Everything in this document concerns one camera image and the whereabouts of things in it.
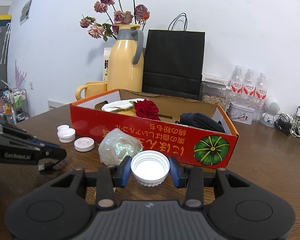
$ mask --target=pumpkin illustration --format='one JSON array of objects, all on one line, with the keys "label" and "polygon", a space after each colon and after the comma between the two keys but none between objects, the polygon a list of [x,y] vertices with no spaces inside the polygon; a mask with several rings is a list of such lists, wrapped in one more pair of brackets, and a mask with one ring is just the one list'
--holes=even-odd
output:
[{"label": "pumpkin illustration", "polygon": [[216,165],[226,158],[229,143],[219,135],[202,138],[194,146],[194,158],[202,165]]}]

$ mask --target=gray thermos handle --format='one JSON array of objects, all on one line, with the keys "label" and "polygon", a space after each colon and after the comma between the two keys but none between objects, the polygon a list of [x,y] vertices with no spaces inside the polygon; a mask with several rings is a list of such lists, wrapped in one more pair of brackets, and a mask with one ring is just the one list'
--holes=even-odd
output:
[{"label": "gray thermos handle", "polygon": [[137,50],[136,53],[132,59],[132,64],[136,65],[139,62],[141,53],[142,53],[142,48],[143,48],[143,32],[141,30],[135,30],[131,32],[132,36],[138,35],[138,43],[137,43]]}]

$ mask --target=cardboard box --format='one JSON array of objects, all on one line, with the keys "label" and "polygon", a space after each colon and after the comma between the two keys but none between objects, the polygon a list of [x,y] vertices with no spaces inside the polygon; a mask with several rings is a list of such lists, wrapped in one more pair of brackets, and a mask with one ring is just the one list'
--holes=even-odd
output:
[{"label": "cardboard box", "polygon": [[[106,103],[133,98],[153,101],[161,121],[100,110]],[[79,136],[101,142],[109,131],[119,128],[139,139],[144,150],[160,151],[182,163],[213,169],[227,166],[239,138],[220,106],[192,99],[116,89],[74,102],[70,112],[72,126]],[[226,133],[175,124],[183,113],[204,113],[220,121]]]}]

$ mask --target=brown tabletop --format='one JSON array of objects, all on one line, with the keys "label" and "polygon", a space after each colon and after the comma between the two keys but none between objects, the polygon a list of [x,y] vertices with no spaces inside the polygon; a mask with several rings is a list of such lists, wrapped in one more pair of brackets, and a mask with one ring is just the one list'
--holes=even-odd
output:
[{"label": "brown tabletop", "polygon": [[[64,147],[67,158],[57,166],[61,170],[52,173],[39,173],[37,166],[0,164],[0,240],[11,239],[3,224],[3,215],[5,208],[16,198],[71,169],[82,167],[89,172],[103,165],[99,160],[98,146],[90,152],[80,153],[74,149],[73,142],[60,143],[56,131],[62,124],[71,125],[69,106],[48,111],[18,125],[41,140]],[[296,213],[289,240],[300,240],[300,139],[287,137],[259,122],[252,125],[235,122],[235,126],[240,138],[227,168],[287,200]],[[94,200],[94,190],[88,189],[86,200],[89,203]],[[154,188],[138,184],[131,176],[126,188],[117,188],[116,198],[118,203],[124,199],[182,201],[184,192],[184,189],[173,187],[169,176]],[[204,193],[205,204],[211,203],[213,190],[205,188]]]}]

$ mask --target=bottle label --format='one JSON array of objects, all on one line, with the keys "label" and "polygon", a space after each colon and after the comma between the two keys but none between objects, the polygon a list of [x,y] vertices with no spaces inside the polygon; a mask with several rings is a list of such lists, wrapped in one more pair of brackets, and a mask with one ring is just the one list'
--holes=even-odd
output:
[{"label": "bottle label", "polygon": [[249,85],[249,84],[243,85],[243,92],[242,93],[244,93],[246,95],[253,96],[255,88],[256,87],[253,86],[253,85]]},{"label": "bottle label", "polygon": [[231,90],[233,92],[237,92],[237,93],[241,94],[241,92],[242,92],[242,84],[236,83],[236,82],[231,82]]},{"label": "bottle label", "polygon": [[267,90],[256,89],[256,94],[255,94],[256,98],[265,99],[266,95],[267,95]]}]

